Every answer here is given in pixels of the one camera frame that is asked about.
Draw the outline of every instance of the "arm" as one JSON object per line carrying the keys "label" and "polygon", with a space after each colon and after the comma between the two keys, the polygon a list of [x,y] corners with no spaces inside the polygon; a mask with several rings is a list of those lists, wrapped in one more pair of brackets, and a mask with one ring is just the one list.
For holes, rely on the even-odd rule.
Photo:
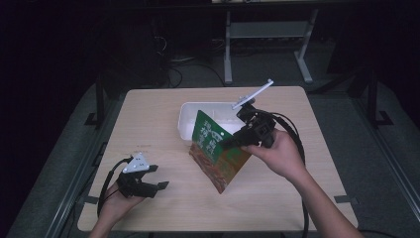
{"label": "arm", "polygon": [[248,146],[243,150],[259,157],[296,187],[322,237],[363,237],[306,170],[290,136],[275,129],[273,137],[270,149]]}
{"label": "arm", "polygon": [[121,192],[116,191],[118,185],[114,182],[106,191],[105,197],[109,198],[105,201],[98,221],[90,233],[90,238],[108,237],[112,227],[121,218],[123,218],[134,206],[142,202],[145,198],[132,196],[126,198]]}

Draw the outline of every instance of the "wooden table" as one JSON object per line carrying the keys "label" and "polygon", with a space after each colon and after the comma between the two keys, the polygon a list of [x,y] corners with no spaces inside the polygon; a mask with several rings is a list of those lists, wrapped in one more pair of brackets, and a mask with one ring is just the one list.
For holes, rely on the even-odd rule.
{"label": "wooden table", "polygon": [[[251,157],[219,194],[188,155],[177,131],[185,102],[234,102],[251,87],[132,90],[127,94],[89,195],[98,197],[108,172],[121,159],[143,152],[155,173],[145,182],[169,181],[165,190],[136,206],[115,227],[132,231],[291,231],[303,229],[301,198],[295,188],[258,158]],[[332,200],[346,195],[305,91],[270,87],[256,108],[289,117],[298,128],[307,168]],[[124,165],[114,174],[113,180]],[[337,204],[354,224],[349,203]],[[97,220],[96,205],[85,203],[78,221],[88,231]]]}

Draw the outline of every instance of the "floor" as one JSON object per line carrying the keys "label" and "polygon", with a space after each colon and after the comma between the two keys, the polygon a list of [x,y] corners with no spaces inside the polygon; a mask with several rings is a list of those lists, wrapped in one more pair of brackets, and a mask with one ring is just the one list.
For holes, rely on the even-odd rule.
{"label": "floor", "polygon": [[[334,43],[309,46],[305,58],[314,78],[312,84],[303,82],[293,55],[297,49],[298,43],[279,42],[275,50],[253,49],[252,53],[235,54],[232,58],[234,83],[227,86],[261,86],[271,78],[276,86],[299,85],[310,92],[337,77],[326,73]],[[193,59],[175,64],[169,76],[172,84],[181,80],[178,87],[225,86],[222,83],[223,55],[215,49],[210,60]],[[381,83],[377,111],[386,112],[393,125],[374,129],[366,119],[367,95],[349,97],[346,89],[350,82],[324,94],[308,93],[308,98],[345,190],[356,201],[353,208],[359,228],[365,231],[366,237],[418,237],[420,217],[418,211],[413,210],[412,201],[418,200],[416,195],[420,191],[419,130],[400,108],[393,92]],[[124,94],[118,100],[106,99],[105,121],[96,129],[84,125],[88,115],[96,112],[95,86],[86,91],[8,237],[87,237],[87,233],[77,229],[78,215],[123,102]],[[412,189],[408,187],[408,192],[402,183],[406,179],[412,186]],[[300,237],[300,233],[285,231],[284,234]],[[115,231],[110,237],[148,235]],[[208,236],[206,233],[155,234],[155,237]],[[223,237],[280,237],[280,233],[225,233]],[[309,237],[319,235],[311,232]]]}

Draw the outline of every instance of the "white container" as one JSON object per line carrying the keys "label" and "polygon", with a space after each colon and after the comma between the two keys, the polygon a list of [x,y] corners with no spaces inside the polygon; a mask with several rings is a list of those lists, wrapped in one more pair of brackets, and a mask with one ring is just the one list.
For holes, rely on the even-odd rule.
{"label": "white container", "polygon": [[231,134],[239,131],[245,123],[236,114],[240,108],[232,110],[234,102],[186,102],[181,106],[178,131],[186,146],[191,146],[192,133],[198,110],[203,111],[217,124]]}

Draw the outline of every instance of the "right hand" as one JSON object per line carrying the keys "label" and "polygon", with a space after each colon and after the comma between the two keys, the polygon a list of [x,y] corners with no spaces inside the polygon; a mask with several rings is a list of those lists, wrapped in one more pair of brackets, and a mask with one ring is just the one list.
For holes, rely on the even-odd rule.
{"label": "right hand", "polygon": [[302,173],[307,173],[289,134],[274,128],[272,137],[274,143],[269,149],[254,145],[242,149],[260,158],[272,171],[288,180],[298,179]]}

